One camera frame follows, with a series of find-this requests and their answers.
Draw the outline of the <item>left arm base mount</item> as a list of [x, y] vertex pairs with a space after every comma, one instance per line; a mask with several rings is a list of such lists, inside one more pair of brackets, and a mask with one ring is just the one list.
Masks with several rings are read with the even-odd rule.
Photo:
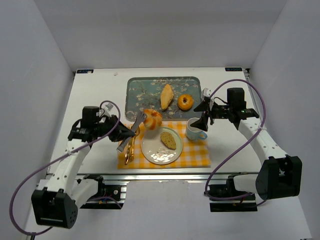
[[72, 188], [72, 198], [80, 199], [88, 196], [80, 209], [119, 210], [123, 207], [127, 193], [127, 183], [108, 180], [101, 175], [88, 174], [78, 178]]

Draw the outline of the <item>round twisted bread roll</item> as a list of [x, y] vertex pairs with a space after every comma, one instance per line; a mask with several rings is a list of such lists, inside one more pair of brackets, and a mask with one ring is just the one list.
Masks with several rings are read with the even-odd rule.
[[143, 111], [146, 114], [146, 119], [143, 124], [147, 130], [155, 130], [162, 125], [162, 114], [154, 109], [145, 109]]

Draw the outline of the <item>metal serving tongs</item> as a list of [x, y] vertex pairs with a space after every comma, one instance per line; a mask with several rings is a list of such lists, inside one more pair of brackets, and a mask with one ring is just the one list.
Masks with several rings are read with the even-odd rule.
[[129, 130], [129, 133], [132, 133], [132, 135], [125, 137], [124, 140], [121, 142], [121, 144], [117, 147], [117, 151], [119, 153], [122, 153], [124, 151], [124, 148], [129, 143], [130, 139], [132, 139], [136, 135], [136, 131], [138, 127], [140, 126], [141, 123], [145, 121], [146, 118], [147, 118], [147, 115], [143, 111], [140, 111], [137, 114], [136, 120], [132, 125], [131, 129]]

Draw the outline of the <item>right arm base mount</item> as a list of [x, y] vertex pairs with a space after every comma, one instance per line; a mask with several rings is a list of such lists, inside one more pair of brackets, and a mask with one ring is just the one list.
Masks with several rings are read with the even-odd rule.
[[210, 183], [207, 186], [209, 207], [211, 213], [244, 213], [257, 212], [257, 202], [254, 194], [247, 195], [245, 191], [238, 191], [234, 185], [234, 177], [230, 175], [222, 184]]

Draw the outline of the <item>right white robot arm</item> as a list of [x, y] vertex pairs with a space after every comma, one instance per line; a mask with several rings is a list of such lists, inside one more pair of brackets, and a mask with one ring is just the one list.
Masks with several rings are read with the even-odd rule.
[[194, 109], [201, 117], [191, 126], [207, 131], [215, 119], [227, 119], [250, 141], [250, 145], [261, 163], [257, 174], [234, 174], [226, 181], [229, 196], [257, 194], [263, 200], [295, 197], [300, 193], [302, 161], [281, 149], [253, 108], [247, 108], [245, 92], [240, 87], [227, 89], [227, 101], [218, 105], [211, 96], [211, 90], [204, 88], [201, 103]]

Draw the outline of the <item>brown seeded bread slice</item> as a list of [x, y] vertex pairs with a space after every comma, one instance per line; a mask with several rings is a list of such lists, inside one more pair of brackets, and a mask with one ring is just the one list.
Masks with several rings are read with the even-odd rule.
[[177, 148], [173, 135], [167, 131], [160, 134], [160, 140], [168, 149], [175, 150]]

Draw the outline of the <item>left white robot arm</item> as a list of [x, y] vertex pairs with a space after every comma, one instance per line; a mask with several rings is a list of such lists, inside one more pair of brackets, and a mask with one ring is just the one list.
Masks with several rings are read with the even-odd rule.
[[95, 142], [105, 137], [111, 142], [126, 142], [134, 136], [119, 116], [111, 114], [115, 106], [104, 101], [100, 106], [82, 109], [81, 119], [72, 125], [67, 137], [66, 157], [59, 160], [46, 185], [32, 193], [38, 225], [70, 229], [83, 205], [99, 197], [108, 198], [101, 176], [87, 175], [82, 179], [76, 179], [76, 176]]

